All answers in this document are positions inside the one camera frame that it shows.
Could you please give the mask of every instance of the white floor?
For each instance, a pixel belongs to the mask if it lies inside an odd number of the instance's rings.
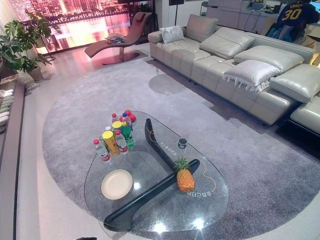
[[[149,44],[132,47],[149,54]],[[81,76],[103,67],[101,59],[116,54],[108,49],[92,60],[84,49],[55,54],[52,65],[43,67],[49,80],[39,83],[25,97],[17,198],[17,240],[139,240],[132,234],[105,231],[58,188],[44,161],[42,131],[53,103]],[[320,194],[290,222],[251,240],[320,240]]]

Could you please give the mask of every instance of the small cup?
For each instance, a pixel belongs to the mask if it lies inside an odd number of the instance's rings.
[[[184,137],[179,138],[179,140],[178,140],[178,147],[179,147],[180,149],[185,149],[186,146],[187,146],[187,144],[188,144],[187,139],[185,139]]]

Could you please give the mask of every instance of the white plate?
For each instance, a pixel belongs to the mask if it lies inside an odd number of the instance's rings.
[[[102,194],[111,200],[123,198],[133,184],[132,176],[126,170],[118,169],[110,172],[101,183]]]

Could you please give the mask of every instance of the pineapple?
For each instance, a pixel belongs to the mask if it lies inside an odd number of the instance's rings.
[[[176,164],[176,179],[178,187],[182,192],[190,192],[195,188],[195,180],[189,171],[190,166],[186,161],[184,156],[179,156],[178,160],[175,161]]]

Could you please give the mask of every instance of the stack of papers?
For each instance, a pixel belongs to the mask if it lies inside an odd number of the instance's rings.
[[[106,38],[108,44],[124,44],[125,39],[120,33],[110,33]]]

